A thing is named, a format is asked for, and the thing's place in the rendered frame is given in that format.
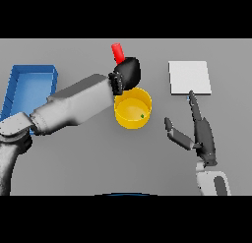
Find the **red beaker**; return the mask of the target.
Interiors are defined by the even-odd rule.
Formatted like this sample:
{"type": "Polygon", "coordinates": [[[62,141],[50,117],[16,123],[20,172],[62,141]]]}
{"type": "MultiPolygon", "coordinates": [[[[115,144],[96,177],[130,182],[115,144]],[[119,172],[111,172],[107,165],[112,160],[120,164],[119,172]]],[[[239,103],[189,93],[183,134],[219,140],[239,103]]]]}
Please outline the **red beaker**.
{"type": "Polygon", "coordinates": [[[120,64],[125,60],[124,52],[120,43],[113,43],[111,45],[112,53],[116,64],[120,64]]]}

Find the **dark right robot hand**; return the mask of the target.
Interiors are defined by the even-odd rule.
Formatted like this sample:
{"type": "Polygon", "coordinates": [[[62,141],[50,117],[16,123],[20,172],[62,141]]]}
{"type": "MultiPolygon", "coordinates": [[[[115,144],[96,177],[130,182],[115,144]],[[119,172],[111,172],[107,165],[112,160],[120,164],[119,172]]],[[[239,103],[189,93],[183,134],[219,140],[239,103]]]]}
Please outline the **dark right robot hand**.
{"type": "Polygon", "coordinates": [[[168,138],[187,151],[195,150],[204,166],[216,166],[217,156],[213,131],[208,120],[201,115],[196,95],[189,91],[189,104],[194,123],[194,140],[175,129],[169,118],[164,118],[168,138]]]}

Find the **yellow bowl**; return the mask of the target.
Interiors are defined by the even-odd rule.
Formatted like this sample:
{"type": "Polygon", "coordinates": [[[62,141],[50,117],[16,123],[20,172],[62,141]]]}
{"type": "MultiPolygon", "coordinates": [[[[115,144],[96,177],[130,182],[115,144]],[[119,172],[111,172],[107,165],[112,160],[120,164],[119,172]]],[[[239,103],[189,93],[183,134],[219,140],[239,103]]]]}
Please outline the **yellow bowl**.
{"type": "Polygon", "coordinates": [[[124,91],[114,98],[114,116],[119,125],[125,129],[143,128],[152,113],[152,98],[141,88],[124,91]]]}

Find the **pale square measuring scale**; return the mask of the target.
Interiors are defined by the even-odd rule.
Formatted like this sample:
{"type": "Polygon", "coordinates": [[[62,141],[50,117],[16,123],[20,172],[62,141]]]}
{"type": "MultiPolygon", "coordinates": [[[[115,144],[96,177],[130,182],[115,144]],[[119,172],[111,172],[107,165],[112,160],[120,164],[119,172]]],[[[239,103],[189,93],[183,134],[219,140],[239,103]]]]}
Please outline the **pale square measuring scale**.
{"type": "Polygon", "coordinates": [[[169,61],[170,92],[173,95],[212,94],[206,61],[169,61]]]}

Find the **blue tray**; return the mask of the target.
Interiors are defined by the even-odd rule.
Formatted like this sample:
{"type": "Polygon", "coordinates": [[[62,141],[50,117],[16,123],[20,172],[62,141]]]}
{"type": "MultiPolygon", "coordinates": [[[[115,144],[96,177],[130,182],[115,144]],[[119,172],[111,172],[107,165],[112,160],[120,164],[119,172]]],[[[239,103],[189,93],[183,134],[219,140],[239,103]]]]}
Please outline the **blue tray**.
{"type": "Polygon", "coordinates": [[[13,65],[0,113],[0,141],[16,140],[26,132],[47,133],[44,109],[55,94],[58,73],[54,65],[13,65]]]}

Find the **dark left robot hand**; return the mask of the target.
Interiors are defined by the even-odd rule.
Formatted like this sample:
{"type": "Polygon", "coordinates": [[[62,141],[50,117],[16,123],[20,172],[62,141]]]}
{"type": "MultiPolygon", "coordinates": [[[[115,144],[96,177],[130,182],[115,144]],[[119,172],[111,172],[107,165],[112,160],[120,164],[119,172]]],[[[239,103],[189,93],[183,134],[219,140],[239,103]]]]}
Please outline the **dark left robot hand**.
{"type": "Polygon", "coordinates": [[[135,57],[127,57],[108,75],[114,95],[122,95],[124,91],[134,88],[141,80],[140,62],[135,57]]]}

